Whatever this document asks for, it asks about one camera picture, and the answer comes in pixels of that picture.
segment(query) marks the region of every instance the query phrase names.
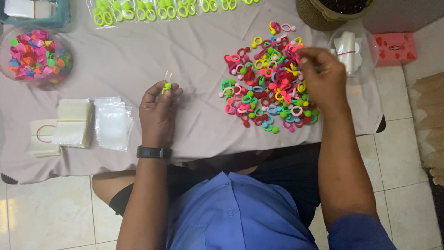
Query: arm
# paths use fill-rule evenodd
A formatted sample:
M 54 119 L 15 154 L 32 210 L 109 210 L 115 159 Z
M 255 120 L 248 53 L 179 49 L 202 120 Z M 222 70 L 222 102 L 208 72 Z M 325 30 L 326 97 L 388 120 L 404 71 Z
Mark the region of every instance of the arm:
M 151 87 L 139 108 L 142 147 L 165 148 L 174 132 L 173 96 L 183 93 L 177 84 L 161 94 L 165 82 Z M 117 250 L 165 249 L 167 238 L 167 162 L 140 158 L 135 181 L 117 240 Z
M 345 67 L 321 48 L 300 49 L 298 54 L 310 97 L 324 114 L 318 182 L 325 225 L 329 228 L 349 214 L 378 218 L 345 94 Z M 315 65 L 322 69 L 320 74 Z

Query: clear plastic container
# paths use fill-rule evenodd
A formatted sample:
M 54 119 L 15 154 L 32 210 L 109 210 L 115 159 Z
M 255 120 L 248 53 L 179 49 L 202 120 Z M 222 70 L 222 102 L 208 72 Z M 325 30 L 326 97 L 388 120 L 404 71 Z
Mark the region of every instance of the clear plastic container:
M 373 70 L 376 67 L 379 59 L 379 48 L 378 43 L 376 43 L 375 38 L 370 32 L 368 32 L 363 27 L 357 25 L 344 25 L 337 29 L 335 33 L 331 36 L 328 48 L 334 49 L 336 51 L 336 47 L 334 44 L 335 38 L 340 38 L 345 31 L 355 33 L 355 41 L 358 44 L 356 50 L 358 50 L 360 59 L 362 59 L 362 63 L 360 66 L 356 65 L 356 71 L 351 75 L 359 75 L 362 73 L 362 68 L 367 70 Z
M 12 80 L 52 90 L 66 80 L 73 62 L 66 41 L 61 41 L 42 27 L 13 27 L 0 36 L 0 71 Z

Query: teal basket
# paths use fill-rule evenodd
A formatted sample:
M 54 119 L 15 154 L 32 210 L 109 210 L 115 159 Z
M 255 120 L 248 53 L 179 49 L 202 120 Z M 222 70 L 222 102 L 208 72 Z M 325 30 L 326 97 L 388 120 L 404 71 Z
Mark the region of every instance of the teal basket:
M 0 23 L 18 25 L 38 25 L 44 28 L 61 28 L 71 21 L 69 0 L 58 0 L 56 13 L 49 18 L 21 19 L 4 13 L 4 2 L 0 0 Z

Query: table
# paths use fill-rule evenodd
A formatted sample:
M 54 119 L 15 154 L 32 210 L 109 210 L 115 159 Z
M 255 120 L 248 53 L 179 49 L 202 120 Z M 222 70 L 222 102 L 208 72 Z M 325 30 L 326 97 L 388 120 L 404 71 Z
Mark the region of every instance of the table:
M 232 77 L 223 56 L 251 46 L 255 36 L 268 36 L 271 21 L 295 25 L 297 30 L 289 32 L 289 37 L 300 36 L 305 45 L 326 46 L 328 36 L 302 22 L 293 0 L 261 0 L 251 6 L 238 0 L 235 11 L 104 29 L 95 29 L 84 1 L 71 4 L 73 22 L 59 37 L 71 45 L 75 64 L 59 90 L 45 92 L 0 76 L 5 133 L 0 173 L 4 181 L 30 184 L 57 176 L 135 169 L 135 152 L 141 144 L 138 106 L 145 90 L 162 80 L 167 70 L 173 73 L 171 81 L 185 91 L 177 114 L 173 162 L 321 140 L 322 116 L 316 124 L 294 133 L 278 125 L 281 131 L 273 134 L 256 126 L 244 128 L 239 118 L 225 114 L 218 97 L 220 83 Z M 375 133 L 383 117 L 373 69 L 362 71 L 348 79 L 347 87 L 358 135 Z M 56 118 L 59 99 L 113 96 L 121 96 L 133 108 L 128 152 L 93 143 L 90 149 L 64 147 L 59 157 L 33 158 L 25 153 L 29 121 Z

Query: black shorts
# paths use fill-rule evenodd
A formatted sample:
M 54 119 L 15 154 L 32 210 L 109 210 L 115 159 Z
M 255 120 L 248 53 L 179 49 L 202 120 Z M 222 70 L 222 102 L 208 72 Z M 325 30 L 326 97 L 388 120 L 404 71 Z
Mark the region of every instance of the black shorts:
M 302 223 L 308 228 L 316 208 L 321 203 L 317 185 L 317 161 L 320 143 L 276 149 L 250 177 L 283 187 L 291 194 Z M 196 184 L 211 179 L 200 171 L 168 165 L 168 195 L 170 203 Z M 110 207 L 123 216 L 133 184 L 118 192 L 110 201 Z

